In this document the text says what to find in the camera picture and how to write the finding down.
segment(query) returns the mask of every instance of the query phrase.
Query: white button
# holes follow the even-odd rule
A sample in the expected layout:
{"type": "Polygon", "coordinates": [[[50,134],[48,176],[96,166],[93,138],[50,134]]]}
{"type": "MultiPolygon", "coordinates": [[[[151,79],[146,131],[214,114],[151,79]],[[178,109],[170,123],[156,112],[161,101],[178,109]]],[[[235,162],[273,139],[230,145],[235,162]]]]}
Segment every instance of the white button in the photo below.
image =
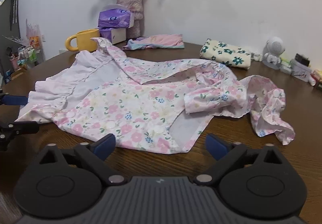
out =
{"type": "Polygon", "coordinates": [[[68,111],[67,112],[67,114],[66,114],[66,116],[68,117],[68,118],[73,118],[73,117],[75,117],[75,112],[74,111],[68,111]]]}
{"type": "Polygon", "coordinates": [[[116,126],[116,123],[114,121],[112,121],[112,120],[107,121],[106,124],[105,124],[105,127],[107,129],[113,129],[113,128],[115,128],[115,126],[116,126]]]}
{"type": "Polygon", "coordinates": [[[279,90],[278,90],[278,89],[275,89],[275,90],[273,91],[273,96],[274,96],[274,97],[279,97],[279,96],[280,96],[280,92],[279,92],[279,90]]]}
{"type": "Polygon", "coordinates": [[[165,127],[163,126],[154,126],[154,131],[158,134],[162,134],[165,131],[165,127]]]}

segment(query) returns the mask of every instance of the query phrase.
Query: cream towel with green flowers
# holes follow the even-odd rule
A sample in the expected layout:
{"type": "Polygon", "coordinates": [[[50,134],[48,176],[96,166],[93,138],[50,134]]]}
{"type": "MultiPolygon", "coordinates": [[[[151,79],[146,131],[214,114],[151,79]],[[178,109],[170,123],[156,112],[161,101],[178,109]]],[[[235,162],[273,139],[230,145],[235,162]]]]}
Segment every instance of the cream towel with green flowers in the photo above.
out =
{"type": "Polygon", "coordinates": [[[200,51],[203,59],[212,59],[228,67],[249,68],[251,53],[237,46],[207,39],[200,51]]]}

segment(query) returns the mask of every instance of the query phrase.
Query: flower vase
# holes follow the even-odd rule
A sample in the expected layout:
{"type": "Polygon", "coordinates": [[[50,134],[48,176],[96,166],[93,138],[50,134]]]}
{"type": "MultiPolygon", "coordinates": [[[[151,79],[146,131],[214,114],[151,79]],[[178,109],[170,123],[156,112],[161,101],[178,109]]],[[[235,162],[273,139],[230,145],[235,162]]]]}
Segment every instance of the flower vase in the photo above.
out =
{"type": "Polygon", "coordinates": [[[134,14],[134,25],[126,31],[126,38],[138,38],[141,36],[140,20],[143,18],[142,0],[116,0],[117,4],[126,7],[134,14]]]}

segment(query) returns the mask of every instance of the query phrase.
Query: wood grain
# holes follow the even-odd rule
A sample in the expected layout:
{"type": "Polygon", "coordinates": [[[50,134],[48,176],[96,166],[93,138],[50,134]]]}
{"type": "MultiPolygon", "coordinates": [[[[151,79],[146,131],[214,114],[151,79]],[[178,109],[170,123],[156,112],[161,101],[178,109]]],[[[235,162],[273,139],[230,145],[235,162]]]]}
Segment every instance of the wood grain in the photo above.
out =
{"type": "MultiPolygon", "coordinates": [[[[165,61],[182,58],[199,58],[201,46],[185,43],[185,49],[136,50],[127,51],[129,57],[165,61]]],[[[19,76],[4,87],[10,94],[27,96],[34,90],[36,81],[45,80],[68,68],[74,62],[76,53],[66,52],[19,76]]],[[[227,141],[240,141],[252,148],[261,148],[266,143],[276,145],[303,178],[308,198],[301,217],[308,223],[322,220],[322,93],[294,77],[275,71],[262,63],[252,63],[249,70],[232,68],[241,79],[258,74],[270,78],[285,90],[286,109],[281,117],[294,127],[296,138],[287,146],[281,145],[274,135],[259,138],[253,131],[249,115],[240,119],[215,117],[203,131],[194,147],[183,154],[161,155],[149,152],[116,148],[107,159],[109,166],[126,176],[195,176],[215,163],[205,150],[205,136],[217,134],[227,141]]],[[[0,120],[10,122],[17,118],[19,108],[1,106],[0,120]]],[[[70,148],[84,139],[63,132],[53,123],[43,124],[34,135],[19,136],[13,140],[6,152],[0,152],[0,223],[13,223],[20,212],[12,198],[13,187],[33,156],[48,143],[56,143],[59,148],[70,148]]]]}

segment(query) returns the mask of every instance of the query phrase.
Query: yellow mug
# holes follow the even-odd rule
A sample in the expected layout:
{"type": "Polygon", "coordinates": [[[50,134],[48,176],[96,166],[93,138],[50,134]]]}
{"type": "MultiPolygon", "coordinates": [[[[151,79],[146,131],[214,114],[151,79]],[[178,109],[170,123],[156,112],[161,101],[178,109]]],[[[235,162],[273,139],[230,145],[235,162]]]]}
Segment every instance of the yellow mug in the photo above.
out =
{"type": "Polygon", "coordinates": [[[91,40],[91,38],[98,38],[98,37],[99,37],[99,29],[83,30],[66,39],[65,47],[70,51],[87,50],[89,52],[92,52],[96,50],[97,43],[91,40]],[[72,47],[70,45],[71,40],[74,38],[76,38],[77,47],[72,47]]]}

